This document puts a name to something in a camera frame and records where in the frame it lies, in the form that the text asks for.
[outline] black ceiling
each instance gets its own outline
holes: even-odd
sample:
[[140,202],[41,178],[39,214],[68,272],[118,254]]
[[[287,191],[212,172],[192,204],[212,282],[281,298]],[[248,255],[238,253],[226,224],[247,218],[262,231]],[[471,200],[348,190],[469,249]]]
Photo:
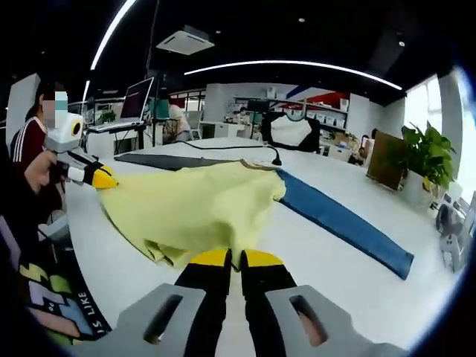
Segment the black ceiling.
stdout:
[[[137,0],[103,52],[89,67],[109,23],[125,0],[35,1],[22,9],[19,31],[4,29],[11,47],[1,78],[38,71],[64,82],[70,101],[81,100],[86,79],[93,93],[142,79],[156,0]],[[447,71],[451,56],[441,28],[421,16],[415,1],[159,0],[152,66],[177,72],[243,60],[303,60],[374,74],[409,89]],[[215,47],[191,56],[155,46],[183,25],[208,33]],[[271,82],[349,91],[387,104],[403,95],[389,86],[331,69],[253,65],[186,76],[184,89],[207,83]]]

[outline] blue fabric strip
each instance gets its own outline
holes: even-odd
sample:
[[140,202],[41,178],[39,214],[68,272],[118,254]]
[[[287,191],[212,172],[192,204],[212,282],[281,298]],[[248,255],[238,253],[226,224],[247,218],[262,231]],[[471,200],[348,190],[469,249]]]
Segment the blue fabric strip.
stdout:
[[286,171],[278,170],[277,174],[286,184],[286,195],[280,200],[283,205],[377,260],[403,280],[407,278],[412,254],[321,191]]

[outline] person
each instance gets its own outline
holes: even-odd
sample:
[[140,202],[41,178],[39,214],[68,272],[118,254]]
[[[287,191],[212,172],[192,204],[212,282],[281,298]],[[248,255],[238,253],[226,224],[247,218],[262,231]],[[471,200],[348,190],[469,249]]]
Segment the person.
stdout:
[[170,144],[177,140],[191,140],[190,125],[184,111],[173,104],[169,108],[169,116],[170,119],[164,125],[164,144]]
[[[23,127],[13,136],[10,157],[15,170],[26,171],[31,162],[44,151],[47,135],[46,120],[54,119],[54,96],[65,91],[59,83],[41,82],[36,90],[35,103],[28,110]],[[55,210],[61,210],[62,199],[56,184],[62,181],[57,170],[51,170],[50,182],[39,192],[39,224],[46,223]]]
[[373,152],[373,145],[375,143],[375,137],[377,135],[377,129],[373,129],[370,134],[371,138],[368,135],[362,135],[360,147],[358,152],[354,152],[349,158],[349,164],[367,166],[370,163],[370,157]]
[[233,116],[233,122],[235,124],[250,124],[250,117],[248,115],[248,110],[245,106],[242,106],[239,110],[239,113]]

